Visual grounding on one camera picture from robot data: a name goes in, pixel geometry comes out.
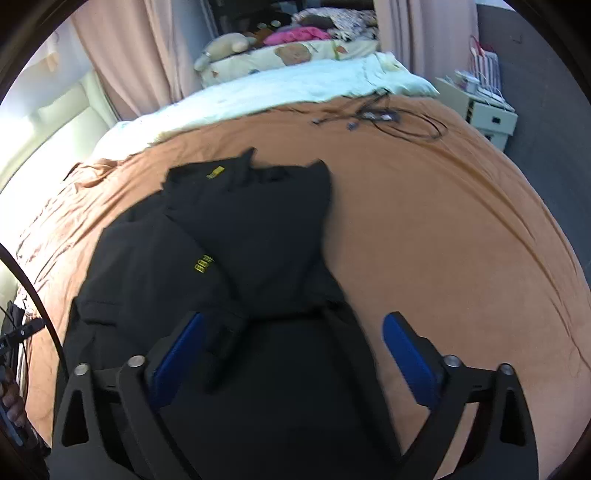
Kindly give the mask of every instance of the white quilt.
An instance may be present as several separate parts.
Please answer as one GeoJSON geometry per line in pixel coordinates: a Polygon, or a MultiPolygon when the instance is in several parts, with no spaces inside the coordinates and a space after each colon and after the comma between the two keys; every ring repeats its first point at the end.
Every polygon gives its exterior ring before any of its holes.
{"type": "Polygon", "coordinates": [[[411,74],[392,53],[319,60],[211,86],[158,112],[120,122],[99,141],[90,160],[123,160],[181,132],[278,105],[361,97],[380,89],[407,96],[438,95],[433,85],[411,74]]]}

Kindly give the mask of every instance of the beige curtain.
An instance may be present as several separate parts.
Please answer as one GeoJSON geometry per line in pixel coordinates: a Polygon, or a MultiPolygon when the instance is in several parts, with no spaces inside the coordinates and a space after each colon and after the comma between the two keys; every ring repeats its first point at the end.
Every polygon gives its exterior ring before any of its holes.
{"type": "Polygon", "coordinates": [[[173,0],[89,0],[73,15],[86,52],[123,119],[201,88],[173,0]]]}
{"type": "Polygon", "coordinates": [[[474,0],[374,0],[383,51],[433,80],[469,68],[470,36],[478,38],[474,0]]]}

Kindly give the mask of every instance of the white headboard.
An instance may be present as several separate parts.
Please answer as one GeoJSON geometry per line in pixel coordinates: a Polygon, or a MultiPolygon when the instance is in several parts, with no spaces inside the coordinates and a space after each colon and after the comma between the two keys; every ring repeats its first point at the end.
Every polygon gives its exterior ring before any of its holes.
{"type": "MultiPolygon", "coordinates": [[[[22,119],[19,134],[26,137],[18,151],[0,166],[0,242],[9,251],[15,252],[21,233],[70,169],[90,156],[116,122],[94,71],[51,105],[22,119]]],[[[16,280],[0,264],[2,307],[14,299],[16,290],[16,280]]]]}

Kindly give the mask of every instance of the metal screw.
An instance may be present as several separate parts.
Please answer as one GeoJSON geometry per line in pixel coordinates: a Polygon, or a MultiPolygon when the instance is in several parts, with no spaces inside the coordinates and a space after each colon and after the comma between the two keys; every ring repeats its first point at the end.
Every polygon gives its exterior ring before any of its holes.
{"type": "Polygon", "coordinates": [[[455,355],[446,355],[443,357],[443,361],[448,367],[457,368],[462,364],[462,361],[455,355]]]}
{"type": "Polygon", "coordinates": [[[509,364],[502,364],[500,370],[505,375],[513,375],[515,373],[515,370],[513,370],[513,367],[509,364]]]}
{"type": "Polygon", "coordinates": [[[127,364],[131,368],[137,368],[137,367],[141,367],[145,361],[146,361],[146,358],[144,356],[136,355],[136,356],[131,357],[129,360],[127,360],[127,364]]]}
{"type": "Polygon", "coordinates": [[[82,375],[87,373],[88,370],[90,370],[88,364],[80,364],[74,369],[74,375],[77,377],[81,377],[82,375]]]}

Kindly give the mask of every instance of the white nightstand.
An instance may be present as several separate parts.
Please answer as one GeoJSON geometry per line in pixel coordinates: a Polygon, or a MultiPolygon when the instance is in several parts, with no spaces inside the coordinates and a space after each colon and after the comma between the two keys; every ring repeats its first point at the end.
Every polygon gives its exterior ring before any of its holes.
{"type": "Polygon", "coordinates": [[[441,103],[459,113],[499,150],[504,150],[513,135],[517,114],[508,103],[498,102],[483,95],[473,95],[444,79],[435,80],[441,103]]]}

